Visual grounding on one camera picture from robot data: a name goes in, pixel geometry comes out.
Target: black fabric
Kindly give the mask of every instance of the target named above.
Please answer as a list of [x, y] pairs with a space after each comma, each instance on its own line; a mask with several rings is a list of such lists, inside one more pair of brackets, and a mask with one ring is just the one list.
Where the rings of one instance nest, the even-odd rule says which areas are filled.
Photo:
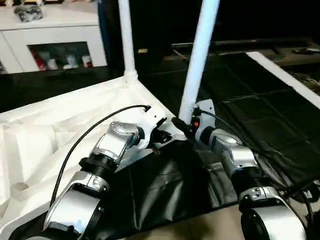
[[[182, 60], [148, 64], [140, 81], [170, 111], [178, 114], [187, 64]], [[96, 72], [23, 73], [0, 81], [6, 111], [111, 79], [108, 68]], [[278, 187], [290, 186], [282, 166], [296, 183], [320, 173], [319, 110], [245, 54], [209, 58], [198, 99], [213, 99], [216, 114], [237, 135], [276, 163], [260, 159]], [[217, 121], [217, 127], [230, 131]], [[116, 187], [105, 201], [97, 236], [116, 239], [236, 203], [236, 194], [220, 162], [192, 142], [176, 141], [116, 174]], [[42, 218], [16, 229], [13, 240], [38, 233]]]
[[[115, 174], [103, 200], [96, 239], [119, 239], [235, 204], [222, 165], [188, 141], [175, 141]], [[11, 240], [39, 234], [45, 219], [17, 228]]]

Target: white pole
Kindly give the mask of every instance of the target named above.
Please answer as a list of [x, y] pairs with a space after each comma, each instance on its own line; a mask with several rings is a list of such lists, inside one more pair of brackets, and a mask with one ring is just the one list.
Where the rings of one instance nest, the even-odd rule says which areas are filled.
[[137, 77], [135, 67], [134, 43], [132, 40], [132, 27], [129, 0], [118, 0], [122, 47], [124, 57], [124, 76], [127, 78]]
[[212, 33], [214, 31], [220, 0], [203, 0], [196, 28], [188, 73], [179, 111], [179, 118], [190, 124], [197, 101], [201, 78], [204, 72]]

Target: black cloth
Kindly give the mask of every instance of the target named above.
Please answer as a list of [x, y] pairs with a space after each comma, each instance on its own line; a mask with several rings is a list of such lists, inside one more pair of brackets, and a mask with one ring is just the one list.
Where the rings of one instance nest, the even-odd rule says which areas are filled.
[[[139, 79], [177, 115], [187, 68], [182, 60], [157, 65], [146, 62]], [[111, 79], [108, 68], [105, 69], [104, 76], [90, 73], [87, 78], [83, 72], [72, 71], [63, 78], [52, 77], [53, 73], [23, 73], [7, 76], [0, 84], [9, 86], [8, 91], [3, 91], [4, 100], [12, 100], [16, 108]], [[75, 81], [77, 78], [81, 79], [80, 85]], [[21, 87], [33, 94], [22, 91]], [[276, 173], [280, 170], [279, 164], [295, 183], [319, 174], [319, 151], [316, 151], [319, 135], [315, 134], [317, 129], [312, 128], [319, 110], [248, 56], [237, 54], [207, 61], [198, 99], [208, 98], [213, 99], [216, 114], [233, 125], [247, 144], [274, 154], [276, 164], [264, 158], [259, 160], [277, 187], [292, 185]], [[10, 108], [4, 103], [0, 107]], [[296, 112], [297, 116], [303, 112], [305, 117], [287, 117], [290, 109], [297, 108], [300, 111]], [[217, 127], [230, 131], [220, 122]], [[162, 148], [160, 155], [150, 154], [117, 173], [115, 178], [112, 192], [104, 202], [106, 214], [97, 227], [97, 239], [127, 237], [237, 201], [221, 163], [209, 151], [189, 141], [175, 141]], [[44, 215], [17, 228], [11, 239], [24, 240], [36, 234], [43, 220]]]

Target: black cable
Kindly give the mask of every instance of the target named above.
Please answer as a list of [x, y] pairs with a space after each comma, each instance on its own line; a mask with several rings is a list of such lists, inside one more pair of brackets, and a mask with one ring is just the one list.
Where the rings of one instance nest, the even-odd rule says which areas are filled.
[[292, 197], [293, 195], [295, 195], [300, 189], [305, 189], [306, 187], [308, 187], [310, 184], [313, 184], [314, 181], [318, 180], [320, 178], [320, 175], [314, 177], [313, 179], [311, 180], [308, 180], [308, 181], [305, 181], [303, 183], [300, 183], [298, 185], [298, 187], [294, 188], [294, 189], [291, 189], [290, 191], [288, 191], [286, 193], [286, 197], [290, 198]]
[[[226, 125], [233, 133], [236, 133], [236, 131], [234, 130], [234, 128], [229, 125], [226, 121], [224, 121], [222, 118], [216, 116], [215, 114], [211, 113], [211, 112], [208, 112], [208, 111], [204, 111], [204, 110], [200, 110], [200, 109], [197, 109], [199, 113], [203, 113], [203, 114], [207, 114], [207, 115], [210, 115], [214, 118], [216, 118], [217, 120], [219, 120], [221, 123], [223, 123], [224, 125]], [[240, 139], [242, 141], [242, 144], [251, 149], [253, 153], [256, 153], [258, 155], [261, 155], [263, 157], [266, 157], [268, 158], [269, 160], [271, 160], [273, 162], [273, 164], [276, 164], [278, 168], [280, 168], [280, 170], [283, 172], [283, 174], [291, 181], [291, 183], [293, 184], [293, 187], [295, 188], [295, 181], [293, 180], [293, 178], [290, 176], [290, 174], [287, 173], [287, 171], [277, 162], [275, 161], [271, 156], [261, 152], [261, 151], [258, 151], [258, 150], [255, 150], [255, 149], [252, 149], [251, 147], [248, 147], [244, 141], [242, 139]], [[308, 201], [308, 198], [306, 197], [306, 195], [303, 193], [302, 191], [302, 188], [300, 188], [299, 190], [299, 194], [301, 195], [304, 203], [305, 203], [305, 206], [306, 206], [306, 209], [308, 211], [308, 227], [312, 227], [313, 226], [313, 222], [314, 222], [314, 213], [313, 213], [313, 210], [312, 210], [312, 206], [310, 204], [310, 202]], [[297, 217], [300, 219], [301, 221], [301, 218], [300, 216], [298, 215], [298, 213], [294, 210], [293, 211], [295, 213], [295, 215], [297, 215]]]
[[79, 137], [79, 139], [73, 144], [73, 146], [71, 147], [71, 149], [69, 150], [68, 154], [66, 155], [63, 163], [62, 163], [62, 166], [61, 166], [61, 169], [60, 169], [60, 172], [58, 174], [58, 177], [56, 179], [56, 182], [55, 182], [55, 186], [54, 186], [54, 189], [53, 189], [53, 193], [52, 193], [52, 197], [51, 197], [51, 201], [50, 201], [50, 207], [54, 204], [55, 200], [56, 200], [56, 197], [57, 197], [57, 193], [58, 193], [58, 188], [59, 188], [59, 184], [61, 182], [61, 179], [62, 179], [62, 175], [64, 173], [64, 170], [66, 168], [66, 165], [67, 165], [67, 162], [72, 154], [72, 152], [75, 150], [75, 148], [77, 147], [77, 145], [85, 138], [85, 136], [87, 136], [96, 126], [98, 126], [99, 124], [101, 124], [102, 122], [104, 122], [105, 120], [113, 117], [114, 115], [118, 114], [118, 113], [121, 113], [125, 110], [128, 110], [128, 109], [134, 109], [134, 108], [144, 108], [145, 111], [148, 111], [151, 107], [148, 106], [148, 105], [132, 105], [132, 106], [127, 106], [127, 107], [124, 107], [124, 108], [121, 108], [120, 110], [117, 110], [111, 114], [109, 114], [108, 116], [102, 118], [101, 120], [99, 120], [98, 122], [96, 122], [94, 125], [92, 125], [81, 137]]
[[304, 191], [300, 190], [299, 194], [301, 195], [303, 201], [305, 202], [305, 206], [308, 211], [308, 228], [312, 229], [313, 224], [314, 224], [314, 211], [312, 210], [312, 206], [311, 206], [307, 196], [305, 195]]
[[291, 209], [291, 211], [296, 215], [296, 217], [300, 220], [302, 226], [303, 226], [303, 229], [305, 231], [305, 233], [307, 234], [308, 233], [308, 230], [307, 230], [307, 226], [305, 225], [304, 221], [302, 220], [302, 218], [300, 217], [300, 215], [297, 213], [297, 211], [294, 209], [293, 206], [291, 206], [291, 204], [289, 203], [289, 201], [285, 201], [286, 204], [288, 205], [288, 207]]
[[234, 130], [234, 128], [229, 125], [225, 120], [223, 120], [221, 117], [211, 113], [211, 112], [208, 112], [208, 111], [204, 111], [204, 110], [199, 110], [200, 113], [202, 114], [207, 114], [207, 115], [210, 115], [212, 117], [214, 117], [215, 119], [218, 119], [221, 123], [223, 123], [224, 125], [226, 125], [233, 133], [236, 133], [236, 131]]

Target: white cabinet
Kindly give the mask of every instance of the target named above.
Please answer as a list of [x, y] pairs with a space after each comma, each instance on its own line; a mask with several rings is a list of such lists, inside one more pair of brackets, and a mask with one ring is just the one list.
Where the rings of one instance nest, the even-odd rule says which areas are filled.
[[[82, 55], [90, 56], [93, 67], [107, 65], [95, 2], [45, 5], [42, 12], [42, 19], [22, 23], [12, 9], [0, 8], [0, 61], [8, 73], [39, 71], [39, 59], [45, 63], [54, 59], [52, 52], [55, 48], [65, 48], [66, 52], [70, 48], [75, 49], [72, 43], [77, 46], [81, 43], [81, 51], [86, 52]], [[49, 59], [36, 57], [34, 49], [37, 48], [51, 48], [41, 52], [45, 52]], [[76, 55], [77, 64], [82, 66], [82, 56]]]
[[10, 46], [4, 35], [0, 32], [0, 62], [4, 67], [5, 71], [9, 74], [21, 73], [23, 72], [18, 60], [11, 51]]

